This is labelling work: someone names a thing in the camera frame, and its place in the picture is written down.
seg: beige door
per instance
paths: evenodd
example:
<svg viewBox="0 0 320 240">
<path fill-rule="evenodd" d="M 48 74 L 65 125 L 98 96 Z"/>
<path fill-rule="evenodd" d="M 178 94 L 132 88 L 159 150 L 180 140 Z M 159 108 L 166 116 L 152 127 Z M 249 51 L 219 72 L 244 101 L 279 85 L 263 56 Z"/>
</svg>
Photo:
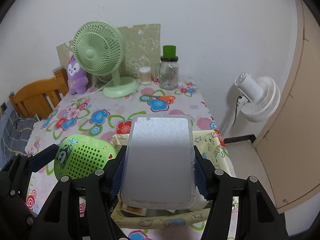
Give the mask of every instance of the beige door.
<svg viewBox="0 0 320 240">
<path fill-rule="evenodd" d="M 279 212 L 320 191 L 320 27 L 305 4 L 303 12 L 298 72 L 281 112 L 256 146 Z"/>
</svg>

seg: scissors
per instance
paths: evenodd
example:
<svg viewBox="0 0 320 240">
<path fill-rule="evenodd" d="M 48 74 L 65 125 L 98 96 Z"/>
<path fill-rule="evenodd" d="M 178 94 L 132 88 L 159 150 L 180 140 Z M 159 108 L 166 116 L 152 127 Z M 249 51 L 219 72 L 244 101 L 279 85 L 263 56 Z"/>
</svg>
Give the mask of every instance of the scissors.
<svg viewBox="0 0 320 240">
<path fill-rule="evenodd" d="M 145 95 L 145 96 L 160 99 L 160 100 L 166 102 L 167 104 L 172 104 L 174 102 L 174 100 L 176 99 L 175 96 L 153 96 L 153 95 Z"/>
</svg>

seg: glass mason jar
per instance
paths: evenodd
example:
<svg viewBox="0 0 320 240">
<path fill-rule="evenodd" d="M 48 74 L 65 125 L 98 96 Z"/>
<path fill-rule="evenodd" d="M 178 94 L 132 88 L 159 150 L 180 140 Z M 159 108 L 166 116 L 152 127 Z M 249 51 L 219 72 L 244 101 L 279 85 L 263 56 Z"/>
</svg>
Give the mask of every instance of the glass mason jar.
<svg viewBox="0 0 320 240">
<path fill-rule="evenodd" d="M 178 57 L 164 58 L 161 57 L 159 66 L 159 86 L 165 90 L 175 90 L 179 81 L 179 64 Z"/>
</svg>

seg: wooden chair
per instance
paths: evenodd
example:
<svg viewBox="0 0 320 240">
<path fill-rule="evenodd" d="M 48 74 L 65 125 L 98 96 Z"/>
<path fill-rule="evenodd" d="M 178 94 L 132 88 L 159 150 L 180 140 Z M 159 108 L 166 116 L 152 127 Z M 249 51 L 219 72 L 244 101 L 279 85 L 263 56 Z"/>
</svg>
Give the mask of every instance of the wooden chair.
<svg viewBox="0 0 320 240">
<path fill-rule="evenodd" d="M 53 111 L 47 96 L 53 107 L 61 101 L 59 92 L 65 96 L 68 89 L 68 77 L 66 70 L 61 68 L 54 72 L 55 77 L 32 82 L 21 88 L 16 94 L 11 94 L 9 99 L 14 109 L 24 117 L 34 117 L 36 114 L 47 119 Z"/>
</svg>

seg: fan center cap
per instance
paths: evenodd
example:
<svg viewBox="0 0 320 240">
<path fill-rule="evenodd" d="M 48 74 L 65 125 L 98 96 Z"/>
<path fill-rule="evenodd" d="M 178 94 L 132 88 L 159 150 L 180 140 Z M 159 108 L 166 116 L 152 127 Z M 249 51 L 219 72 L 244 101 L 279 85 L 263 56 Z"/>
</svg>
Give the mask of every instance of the fan center cap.
<svg viewBox="0 0 320 240">
<path fill-rule="evenodd" d="M 88 49 L 88 50 L 86 51 L 86 53 L 87 53 L 87 57 L 88 57 L 88 58 L 93 58 L 93 57 L 94 57 L 94 52 L 93 52 L 92 49 Z"/>
</svg>

